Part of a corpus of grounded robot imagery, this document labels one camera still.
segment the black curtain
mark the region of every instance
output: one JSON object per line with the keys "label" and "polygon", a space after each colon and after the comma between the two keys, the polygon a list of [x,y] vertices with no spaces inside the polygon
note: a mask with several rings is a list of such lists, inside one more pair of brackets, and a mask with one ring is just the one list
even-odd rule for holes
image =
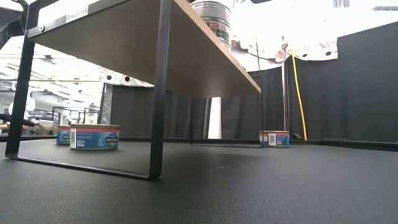
{"label": "black curtain", "polygon": [[[308,139],[397,142],[397,36],[398,22],[340,37],[337,60],[296,60]],[[280,71],[261,72],[267,130],[284,127]],[[303,137],[291,58],[285,72],[292,132]],[[258,138],[259,96],[223,98],[221,109],[223,138]]]}
{"label": "black curtain", "polygon": [[[309,139],[397,142],[398,23],[338,39],[338,60],[296,60]],[[292,130],[303,134],[291,58]]]}
{"label": "black curtain", "polygon": [[[258,76],[258,72],[249,73]],[[264,102],[264,129],[284,129],[282,69],[260,72]],[[254,79],[260,85],[260,79]],[[221,131],[223,139],[256,139],[261,130],[261,96],[234,96],[221,99]]]}
{"label": "black curtain", "polygon": [[[153,88],[113,86],[111,124],[121,125],[121,135],[151,137]],[[193,100],[193,136],[203,137],[206,100]],[[166,93],[164,137],[189,138],[189,98]]]}

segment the floor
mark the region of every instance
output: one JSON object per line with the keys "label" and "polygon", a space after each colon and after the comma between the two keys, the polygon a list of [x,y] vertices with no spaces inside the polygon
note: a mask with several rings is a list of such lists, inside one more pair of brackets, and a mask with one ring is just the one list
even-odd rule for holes
{"label": "floor", "polygon": [[[21,142],[20,155],[147,170],[149,143],[119,148],[35,140]],[[146,182],[0,159],[0,223],[398,223],[396,152],[168,143],[163,167]]]}

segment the yellow cable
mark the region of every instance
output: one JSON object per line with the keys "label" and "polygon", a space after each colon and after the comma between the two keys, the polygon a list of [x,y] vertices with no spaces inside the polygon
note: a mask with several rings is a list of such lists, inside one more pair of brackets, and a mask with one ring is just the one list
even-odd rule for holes
{"label": "yellow cable", "polygon": [[302,123],[303,123],[304,140],[307,140],[307,130],[305,128],[305,118],[304,118],[303,104],[301,103],[299,81],[297,81],[297,70],[296,70],[296,61],[294,60],[294,50],[292,50],[292,59],[293,59],[294,79],[296,81],[298,103],[300,104],[301,120],[302,120]]}

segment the can label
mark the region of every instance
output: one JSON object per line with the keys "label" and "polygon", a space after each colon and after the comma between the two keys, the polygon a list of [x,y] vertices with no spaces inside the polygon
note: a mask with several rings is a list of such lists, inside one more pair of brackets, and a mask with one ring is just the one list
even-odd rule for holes
{"label": "can label", "polygon": [[211,17],[223,20],[227,26],[231,20],[231,11],[225,5],[215,1],[192,3],[191,7],[200,17]]}
{"label": "can label", "polygon": [[70,144],[70,129],[57,130],[57,144]]}
{"label": "can label", "polygon": [[263,146],[288,146],[289,134],[288,133],[264,133],[264,139],[260,133],[260,142],[262,140]]}
{"label": "can label", "polygon": [[227,25],[216,21],[205,21],[205,22],[218,38],[223,39],[227,43],[230,43],[229,33],[231,32],[231,30]]}
{"label": "can label", "polygon": [[75,128],[70,130],[70,148],[82,150],[110,150],[119,145],[119,130]]}

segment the label sticker on shelf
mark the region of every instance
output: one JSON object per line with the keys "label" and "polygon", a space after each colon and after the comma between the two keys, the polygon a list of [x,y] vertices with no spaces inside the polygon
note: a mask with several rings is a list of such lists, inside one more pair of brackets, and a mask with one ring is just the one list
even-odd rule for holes
{"label": "label sticker on shelf", "polygon": [[79,10],[76,10],[73,13],[67,14],[67,19],[65,21],[65,23],[70,22],[70,21],[74,21],[75,19],[79,19],[83,16],[87,16],[88,15],[88,6],[85,6]]}

